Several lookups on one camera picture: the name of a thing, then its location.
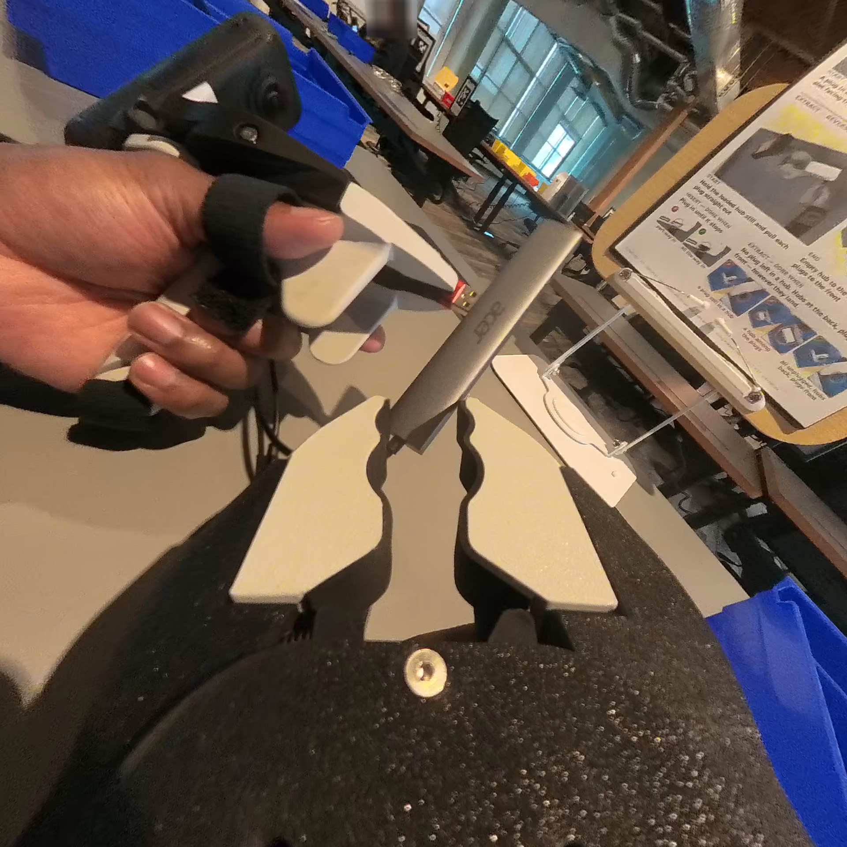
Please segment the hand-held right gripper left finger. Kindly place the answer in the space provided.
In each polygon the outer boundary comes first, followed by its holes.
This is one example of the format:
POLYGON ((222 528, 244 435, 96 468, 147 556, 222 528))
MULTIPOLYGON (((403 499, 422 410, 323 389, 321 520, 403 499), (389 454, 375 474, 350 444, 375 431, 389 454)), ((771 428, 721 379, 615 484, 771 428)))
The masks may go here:
POLYGON ((315 641, 366 640, 392 575, 389 410, 369 398, 293 451, 229 587, 233 603, 296 607, 315 641))

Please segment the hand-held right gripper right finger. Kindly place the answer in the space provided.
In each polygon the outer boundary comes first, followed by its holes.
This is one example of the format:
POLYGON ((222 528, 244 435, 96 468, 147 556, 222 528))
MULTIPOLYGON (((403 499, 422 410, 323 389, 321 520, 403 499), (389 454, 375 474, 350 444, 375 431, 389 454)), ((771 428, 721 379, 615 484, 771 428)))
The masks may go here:
POLYGON ((455 581, 480 641, 567 641, 562 612, 614 614, 619 601, 563 468, 476 399, 460 404, 455 581))

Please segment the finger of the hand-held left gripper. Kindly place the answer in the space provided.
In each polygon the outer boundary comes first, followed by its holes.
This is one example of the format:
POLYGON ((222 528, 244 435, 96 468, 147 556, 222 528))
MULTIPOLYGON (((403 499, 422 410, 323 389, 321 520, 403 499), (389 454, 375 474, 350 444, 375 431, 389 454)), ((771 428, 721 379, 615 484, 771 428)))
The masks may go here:
POLYGON ((379 285, 444 309, 453 306, 458 272, 424 230, 355 182, 341 196, 340 215, 345 222, 341 281, 350 291, 348 302, 369 285, 379 285))
POLYGON ((307 333, 314 359, 348 362, 397 309, 397 294, 375 282, 390 257, 385 243, 341 240, 285 265, 281 312, 307 333))

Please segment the black usb cable red plug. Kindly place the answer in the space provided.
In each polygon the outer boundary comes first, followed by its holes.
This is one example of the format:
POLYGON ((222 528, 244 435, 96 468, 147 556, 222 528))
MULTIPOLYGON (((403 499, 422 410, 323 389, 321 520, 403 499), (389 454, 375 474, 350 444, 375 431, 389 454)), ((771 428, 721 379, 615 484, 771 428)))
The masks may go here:
MULTIPOLYGON (((452 291, 443 291, 386 271, 382 275, 390 286, 369 284, 341 315, 344 341, 365 329, 376 332, 376 319, 388 317, 392 311, 423 312, 433 308, 446 309, 462 316, 468 312, 476 292, 459 279, 452 291)), ((286 460, 291 448, 281 439, 281 422, 287 415, 308 416, 307 408, 298 406, 298 399, 281 390, 278 363, 270 362, 261 373, 260 381, 250 394, 250 406, 242 420, 241 449, 249 480, 276 459, 286 460)))

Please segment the blue plastic bin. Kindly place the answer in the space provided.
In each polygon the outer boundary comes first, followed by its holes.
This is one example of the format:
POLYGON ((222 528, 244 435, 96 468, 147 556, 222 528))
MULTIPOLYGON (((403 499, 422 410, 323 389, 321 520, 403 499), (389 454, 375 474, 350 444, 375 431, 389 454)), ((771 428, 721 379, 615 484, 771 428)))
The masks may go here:
POLYGON ((845 846, 845 635, 791 577, 706 621, 810 839, 845 846))
POLYGON ((302 103, 290 134, 344 168, 371 119, 315 49, 242 1, 9 1, 9 24, 25 37, 26 56, 47 76, 93 97, 241 13, 258 15, 283 42, 302 103))

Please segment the grey usb hub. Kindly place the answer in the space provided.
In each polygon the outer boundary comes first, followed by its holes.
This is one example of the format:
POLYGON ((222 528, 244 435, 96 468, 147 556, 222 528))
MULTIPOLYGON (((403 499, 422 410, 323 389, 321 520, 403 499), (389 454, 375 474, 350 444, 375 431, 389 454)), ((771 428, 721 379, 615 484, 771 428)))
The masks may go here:
POLYGON ((390 455, 404 447, 418 453, 428 449, 582 239, 570 222, 545 220, 535 229, 390 408, 390 455))

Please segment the person's left hand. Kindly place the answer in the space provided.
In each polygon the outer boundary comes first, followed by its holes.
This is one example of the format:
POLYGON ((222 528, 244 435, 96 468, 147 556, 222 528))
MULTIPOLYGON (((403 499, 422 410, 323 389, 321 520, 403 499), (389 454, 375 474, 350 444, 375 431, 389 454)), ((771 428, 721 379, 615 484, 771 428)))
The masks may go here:
POLYGON ((129 381, 154 406, 212 418, 301 330, 269 316, 241 338, 157 298, 196 261, 213 177, 163 154, 2 144, 1 360, 78 392, 128 337, 129 381))

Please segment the white desk mat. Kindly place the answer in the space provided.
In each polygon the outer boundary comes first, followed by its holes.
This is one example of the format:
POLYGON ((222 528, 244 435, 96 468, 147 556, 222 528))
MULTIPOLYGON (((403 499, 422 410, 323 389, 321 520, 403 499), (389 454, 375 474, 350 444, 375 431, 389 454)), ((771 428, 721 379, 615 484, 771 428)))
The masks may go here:
POLYGON ((617 446, 574 391, 548 374, 539 356, 501 354, 491 368, 562 462, 609 507, 618 506, 637 475, 628 459, 613 455, 617 446))

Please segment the long wooden desk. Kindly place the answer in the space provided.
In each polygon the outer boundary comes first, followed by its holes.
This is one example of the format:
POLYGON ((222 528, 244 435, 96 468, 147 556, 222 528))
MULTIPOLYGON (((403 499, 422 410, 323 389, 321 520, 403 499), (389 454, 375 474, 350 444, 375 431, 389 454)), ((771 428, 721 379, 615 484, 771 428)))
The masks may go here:
POLYGON ((654 398, 665 413, 693 408, 678 422, 741 494, 733 503, 711 506, 688 516, 686 521, 692 528, 698 530, 732 514, 740 514, 753 502, 768 502, 845 576, 845 522, 784 460, 791 456, 793 461, 799 461, 819 447, 823 448, 818 453, 820 457, 830 456, 835 446, 845 446, 845 439, 826 440, 820 444, 777 439, 777 430, 758 420, 760 413, 754 415, 754 421, 742 418, 738 427, 733 426, 713 408, 714 401, 707 401, 705 395, 673 368, 626 317, 616 319, 592 338, 585 332, 582 340, 586 344, 564 360, 564 367, 575 367, 577 356, 583 350, 596 350, 615 362, 618 371, 627 375, 629 383, 639 385, 642 393, 654 398))
POLYGON ((315 48, 363 106, 388 150, 392 174, 422 206, 455 178, 481 183, 483 175, 404 95, 375 74, 331 36, 325 23, 299 2, 277 2, 297 21, 315 48))

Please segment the black office chair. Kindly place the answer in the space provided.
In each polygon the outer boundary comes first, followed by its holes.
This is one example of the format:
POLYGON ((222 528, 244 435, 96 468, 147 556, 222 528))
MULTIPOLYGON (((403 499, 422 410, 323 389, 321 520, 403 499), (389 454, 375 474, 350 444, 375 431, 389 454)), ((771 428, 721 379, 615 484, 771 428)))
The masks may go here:
POLYGON ((450 119, 442 136, 467 160, 472 152, 495 132, 499 119, 486 111, 478 100, 469 100, 460 113, 450 119))

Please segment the small blue bin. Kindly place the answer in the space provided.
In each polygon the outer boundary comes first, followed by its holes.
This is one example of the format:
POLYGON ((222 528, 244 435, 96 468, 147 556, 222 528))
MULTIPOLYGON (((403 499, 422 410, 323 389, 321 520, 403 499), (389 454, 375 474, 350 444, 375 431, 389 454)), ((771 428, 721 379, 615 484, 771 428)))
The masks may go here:
POLYGON ((371 64, 373 62, 376 52, 375 47, 361 37, 357 29, 353 26, 350 26, 338 16, 330 13, 327 20, 327 28, 334 39, 352 56, 364 64, 371 64))

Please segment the row of yellow bins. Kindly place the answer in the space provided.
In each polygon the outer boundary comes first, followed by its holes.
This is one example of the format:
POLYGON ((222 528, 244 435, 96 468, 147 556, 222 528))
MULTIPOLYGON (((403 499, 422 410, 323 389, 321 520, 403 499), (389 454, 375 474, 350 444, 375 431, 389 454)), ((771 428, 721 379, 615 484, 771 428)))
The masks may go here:
POLYGON ((507 165, 513 170, 521 180, 534 190, 537 189, 540 181, 532 167, 524 162, 524 160, 514 153, 514 151, 501 140, 495 138, 491 143, 491 150, 500 163, 507 165))

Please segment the beige board on stand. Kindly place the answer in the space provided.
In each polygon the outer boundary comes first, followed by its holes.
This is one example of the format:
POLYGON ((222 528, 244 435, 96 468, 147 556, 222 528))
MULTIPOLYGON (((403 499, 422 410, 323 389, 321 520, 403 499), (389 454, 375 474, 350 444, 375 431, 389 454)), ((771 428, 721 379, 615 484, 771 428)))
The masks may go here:
POLYGON ((846 107, 842 43, 792 86, 743 96, 596 238, 765 394, 777 439, 845 439, 846 107))

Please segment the instruction sheet on stand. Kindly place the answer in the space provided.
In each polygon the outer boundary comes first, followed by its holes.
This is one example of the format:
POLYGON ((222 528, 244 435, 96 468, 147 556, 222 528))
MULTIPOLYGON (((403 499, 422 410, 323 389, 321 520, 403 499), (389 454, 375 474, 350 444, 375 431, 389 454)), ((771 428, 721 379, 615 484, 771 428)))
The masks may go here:
MULTIPOLYGON (((725 401, 736 412, 744 415, 765 408, 764 391, 750 379, 747 372, 714 350, 675 314, 650 286, 645 285, 640 277, 630 270, 622 270, 613 274, 610 281, 622 284, 623 305, 619 309, 614 309, 600 292, 562 274, 557 274, 551 284, 563 302, 590 327, 588 338, 596 336, 616 319, 636 314, 649 323, 664 341, 705 379, 707 401, 713 401, 712 395, 717 395, 719 400, 725 401)), ((586 341, 582 339, 566 353, 561 354, 547 367, 547 373, 555 375, 564 360, 585 344, 586 341)), ((672 413, 662 425, 678 421, 685 412, 691 410, 692 407, 687 407, 672 413)), ((645 436, 640 436, 632 442, 617 446, 613 455, 623 457, 627 450, 644 439, 645 436)))

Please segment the silver air duct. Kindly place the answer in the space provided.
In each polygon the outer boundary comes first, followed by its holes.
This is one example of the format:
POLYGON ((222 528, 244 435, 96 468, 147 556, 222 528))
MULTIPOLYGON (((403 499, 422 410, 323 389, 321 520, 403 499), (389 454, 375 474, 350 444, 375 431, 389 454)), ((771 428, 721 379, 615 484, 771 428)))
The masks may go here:
POLYGON ((619 89, 642 112, 711 118, 742 90, 741 1, 590 2, 620 57, 619 89))

